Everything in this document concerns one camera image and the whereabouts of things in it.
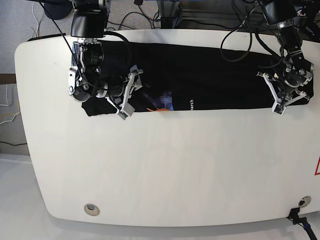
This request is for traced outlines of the robot arm image left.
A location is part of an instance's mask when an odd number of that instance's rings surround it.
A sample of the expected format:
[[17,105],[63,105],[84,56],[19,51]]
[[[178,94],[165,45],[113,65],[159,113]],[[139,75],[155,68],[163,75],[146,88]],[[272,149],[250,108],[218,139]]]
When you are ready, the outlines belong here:
[[[142,88],[143,70],[132,63],[130,42],[121,34],[107,30],[111,2],[109,0],[74,0],[71,25],[73,42],[71,67],[68,77],[68,94],[84,103],[92,97],[106,99],[116,114],[126,119],[135,108],[129,103],[132,93]],[[102,74],[102,64],[107,57],[100,38],[114,36],[121,39],[127,49],[124,72]]]

